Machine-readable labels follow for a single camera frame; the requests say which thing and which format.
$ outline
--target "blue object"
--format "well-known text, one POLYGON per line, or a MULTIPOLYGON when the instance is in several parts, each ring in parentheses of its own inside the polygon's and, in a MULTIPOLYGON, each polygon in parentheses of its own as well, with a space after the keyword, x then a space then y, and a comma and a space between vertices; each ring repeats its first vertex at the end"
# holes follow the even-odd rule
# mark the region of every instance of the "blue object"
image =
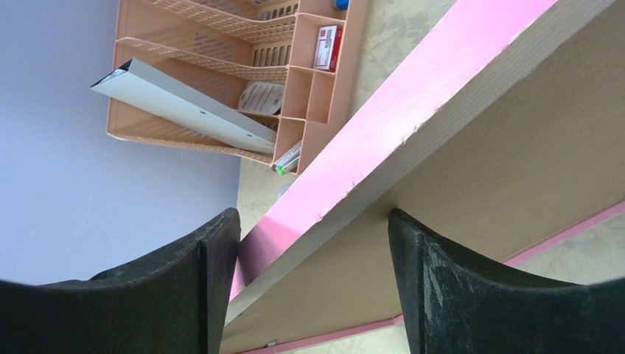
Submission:
POLYGON ((334 2, 332 6, 342 11, 347 10, 347 5, 349 5, 349 0, 332 0, 332 1, 334 2))

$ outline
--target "peach plastic file organizer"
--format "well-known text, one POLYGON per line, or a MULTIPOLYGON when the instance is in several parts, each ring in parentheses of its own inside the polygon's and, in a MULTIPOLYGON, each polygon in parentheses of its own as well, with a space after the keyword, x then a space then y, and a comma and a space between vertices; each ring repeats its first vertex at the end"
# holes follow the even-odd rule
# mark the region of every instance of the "peach plastic file organizer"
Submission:
POLYGON ((272 164, 302 140, 301 173, 348 119, 368 0, 121 0, 114 67, 138 58, 236 108, 263 80, 286 85, 280 115, 249 114, 277 131, 273 155, 240 150, 111 100, 108 134, 123 140, 228 153, 272 164), (311 69, 319 27, 343 27, 336 72, 311 69))

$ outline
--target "small box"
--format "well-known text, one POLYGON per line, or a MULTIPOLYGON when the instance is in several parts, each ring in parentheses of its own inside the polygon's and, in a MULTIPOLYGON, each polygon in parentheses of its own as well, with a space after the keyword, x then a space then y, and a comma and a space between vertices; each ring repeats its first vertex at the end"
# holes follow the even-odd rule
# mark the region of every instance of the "small box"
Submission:
POLYGON ((336 70, 338 49, 341 46, 342 37, 343 27, 341 26, 325 26, 319 29, 314 69, 328 70, 330 72, 336 70))

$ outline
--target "lavender wall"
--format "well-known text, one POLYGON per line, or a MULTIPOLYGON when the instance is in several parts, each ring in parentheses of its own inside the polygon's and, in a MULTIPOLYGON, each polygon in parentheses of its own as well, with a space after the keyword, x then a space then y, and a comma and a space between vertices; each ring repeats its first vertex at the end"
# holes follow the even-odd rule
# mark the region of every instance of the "lavender wall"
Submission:
POLYGON ((88 279, 237 202, 239 159, 120 142, 115 0, 0 1, 0 278, 88 279))

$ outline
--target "pink trim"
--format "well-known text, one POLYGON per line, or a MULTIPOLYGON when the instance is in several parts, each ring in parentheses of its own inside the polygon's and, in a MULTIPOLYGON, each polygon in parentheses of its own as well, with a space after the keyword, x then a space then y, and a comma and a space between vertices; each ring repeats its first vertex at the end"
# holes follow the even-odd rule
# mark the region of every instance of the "pink trim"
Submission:
MULTIPOLYGON (((572 226, 569 229, 566 229, 565 231, 532 247, 531 249, 528 249, 527 251, 507 260, 504 264, 508 266, 515 266, 521 263, 522 261, 532 258, 533 256, 541 252, 551 249, 559 245, 560 243, 571 239, 572 237, 580 234, 581 232, 584 232, 594 226, 597 226, 600 223, 608 221, 609 219, 614 218, 616 215, 620 215, 624 213, 625 213, 625 201, 622 201, 621 203, 616 204, 615 206, 612 206, 604 210, 603 212, 600 212, 597 215, 594 215, 593 217, 588 218, 582 221, 581 223, 578 223, 575 226, 572 226)), ((404 316, 399 315, 398 317, 395 317, 393 319, 386 319, 384 321, 379 321, 379 322, 375 322, 371 324, 366 324, 364 326, 349 328, 347 330, 339 330, 338 332, 324 334, 322 336, 316 336, 316 337, 312 337, 308 339, 302 339, 299 341, 292 341, 292 342, 288 342, 284 344, 278 344, 275 347, 250 350, 244 353, 247 353, 247 354, 250 354, 250 353, 253 353, 253 354, 283 353, 283 352, 286 352, 287 350, 296 350, 296 349, 303 348, 303 347, 310 347, 313 345, 327 343, 329 341, 335 341, 335 340, 342 339, 342 338, 349 337, 349 336, 355 336, 357 334, 369 332, 372 330, 379 330, 384 327, 397 325, 403 321, 404 321, 404 316)))
POLYGON ((255 280, 555 2, 458 0, 241 242, 240 279, 255 280))
POLYGON ((615 206, 612 206, 603 212, 598 213, 597 215, 582 221, 581 223, 576 224, 575 226, 566 229, 565 231, 545 240, 542 243, 535 245, 534 247, 528 249, 525 252, 519 253, 513 258, 510 258, 504 264, 514 267, 519 263, 532 258, 533 256, 547 251, 548 249, 552 249, 555 246, 558 246, 560 243, 572 238, 573 236, 579 234, 580 232, 586 231, 593 226, 599 225, 611 218, 614 218, 616 215, 623 214, 625 212, 625 201, 622 201, 615 206))

